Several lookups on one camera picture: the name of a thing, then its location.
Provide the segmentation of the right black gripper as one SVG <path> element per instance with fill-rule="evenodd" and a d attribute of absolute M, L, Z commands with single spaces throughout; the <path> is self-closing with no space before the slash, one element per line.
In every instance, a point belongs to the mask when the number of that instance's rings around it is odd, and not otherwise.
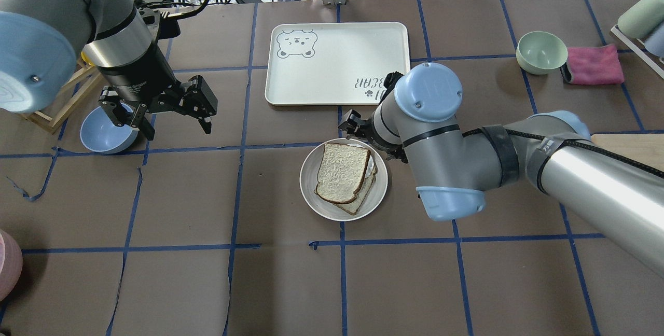
<path fill-rule="evenodd" d="M 401 138 L 387 127 L 379 111 L 368 119 L 362 119 L 358 111 L 350 109 L 342 115 L 338 128 L 347 138 L 363 140 L 376 150 L 386 152 L 387 160 L 398 159 L 403 163 L 408 162 Z"/>

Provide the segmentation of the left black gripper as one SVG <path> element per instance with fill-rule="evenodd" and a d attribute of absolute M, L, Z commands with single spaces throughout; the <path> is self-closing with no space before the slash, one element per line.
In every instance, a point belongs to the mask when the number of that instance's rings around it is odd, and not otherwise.
<path fill-rule="evenodd" d="M 130 125 L 124 101 L 135 111 L 145 105 L 147 113 L 173 111 L 198 119 L 206 135 L 211 134 L 211 116 L 217 114 L 218 99 L 201 76 L 187 82 L 176 79 L 163 52 L 152 43 L 144 55 L 125 66 L 98 67 L 109 86 L 99 99 L 99 106 L 115 125 Z M 149 122 L 141 122 L 138 130 L 151 142 L 156 130 Z"/>

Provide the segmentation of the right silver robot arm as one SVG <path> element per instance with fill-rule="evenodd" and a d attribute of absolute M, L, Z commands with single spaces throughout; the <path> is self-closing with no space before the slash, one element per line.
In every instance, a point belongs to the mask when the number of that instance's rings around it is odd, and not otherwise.
<path fill-rule="evenodd" d="M 525 178 L 662 275 L 662 171 L 597 146 L 564 110 L 463 133 L 462 84 L 439 63 L 391 72 L 384 86 L 370 118 L 350 110 L 339 129 L 408 163 L 431 220 L 474 215 L 486 191 Z"/>

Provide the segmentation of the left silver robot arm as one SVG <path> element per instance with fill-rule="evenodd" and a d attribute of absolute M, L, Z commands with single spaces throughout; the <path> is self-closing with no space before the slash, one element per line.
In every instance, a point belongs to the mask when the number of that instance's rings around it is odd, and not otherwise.
<path fill-rule="evenodd" d="M 178 81 L 157 44 L 208 3 L 173 14 L 134 0 L 2 0 L 2 109 L 26 114 L 52 104 L 84 54 L 107 80 L 98 104 L 115 126 L 153 140 L 146 115 L 173 111 L 211 133 L 217 97 L 201 76 Z"/>

